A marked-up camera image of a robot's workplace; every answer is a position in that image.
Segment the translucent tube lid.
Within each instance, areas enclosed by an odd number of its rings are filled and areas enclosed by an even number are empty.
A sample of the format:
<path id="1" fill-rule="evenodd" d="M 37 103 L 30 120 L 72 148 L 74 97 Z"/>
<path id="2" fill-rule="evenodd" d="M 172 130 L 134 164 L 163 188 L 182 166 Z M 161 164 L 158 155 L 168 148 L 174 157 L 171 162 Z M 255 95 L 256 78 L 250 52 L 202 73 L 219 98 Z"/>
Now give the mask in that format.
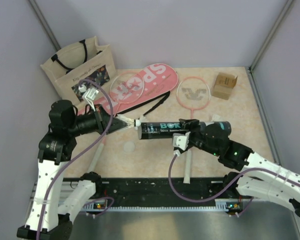
<path id="1" fill-rule="evenodd" d="M 126 153 L 132 153 L 135 150 L 135 143 L 133 141 L 127 141 L 123 145 L 123 150 Z"/>

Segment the black shuttlecock tube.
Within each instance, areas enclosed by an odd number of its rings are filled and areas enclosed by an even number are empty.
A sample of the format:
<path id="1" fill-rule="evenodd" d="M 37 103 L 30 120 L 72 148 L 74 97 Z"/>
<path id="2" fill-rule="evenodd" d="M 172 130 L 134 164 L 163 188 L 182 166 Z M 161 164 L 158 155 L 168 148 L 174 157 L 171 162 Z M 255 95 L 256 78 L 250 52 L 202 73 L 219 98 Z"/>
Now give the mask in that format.
<path id="1" fill-rule="evenodd" d="M 232 133 L 232 126 L 228 121 L 218 122 L 204 122 L 205 128 L 209 125 L 217 124 L 222 130 L 230 135 Z M 185 134 L 186 130 L 181 129 L 180 122 L 142 122 L 141 126 L 137 128 L 139 140 L 152 139 L 172 139 L 173 134 Z"/>

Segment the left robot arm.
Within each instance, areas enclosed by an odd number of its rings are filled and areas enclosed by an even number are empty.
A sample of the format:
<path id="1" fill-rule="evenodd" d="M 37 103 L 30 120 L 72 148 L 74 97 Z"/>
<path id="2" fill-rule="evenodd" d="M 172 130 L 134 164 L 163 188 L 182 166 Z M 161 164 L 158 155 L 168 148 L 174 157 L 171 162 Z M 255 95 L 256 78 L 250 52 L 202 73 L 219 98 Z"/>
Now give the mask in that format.
<path id="1" fill-rule="evenodd" d="M 84 204 L 90 197 L 99 198 L 104 191 L 97 173 L 85 173 L 60 204 L 64 171 L 71 163 L 76 137 L 93 132 L 103 137 L 128 126 L 122 118 L 107 113 L 100 104 L 79 115 L 71 101 L 59 100 L 51 105 L 48 115 L 48 132 L 38 145 L 38 177 L 33 204 L 25 224 L 16 233 L 20 239 L 70 238 L 73 223 Z"/>

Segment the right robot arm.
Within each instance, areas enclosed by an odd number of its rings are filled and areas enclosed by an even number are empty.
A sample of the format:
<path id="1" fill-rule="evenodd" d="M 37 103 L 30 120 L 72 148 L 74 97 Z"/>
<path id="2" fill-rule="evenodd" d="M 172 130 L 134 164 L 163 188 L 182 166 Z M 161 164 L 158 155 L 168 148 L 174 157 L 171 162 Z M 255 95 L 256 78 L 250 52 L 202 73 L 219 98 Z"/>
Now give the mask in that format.
<path id="1" fill-rule="evenodd" d="M 180 119 L 187 148 L 195 147 L 217 157 L 238 174 L 223 185 L 229 198 L 237 195 L 267 200 L 295 212 L 300 218 L 300 174 L 262 157 L 250 147 L 229 138 L 232 127 L 228 121 L 200 122 Z"/>

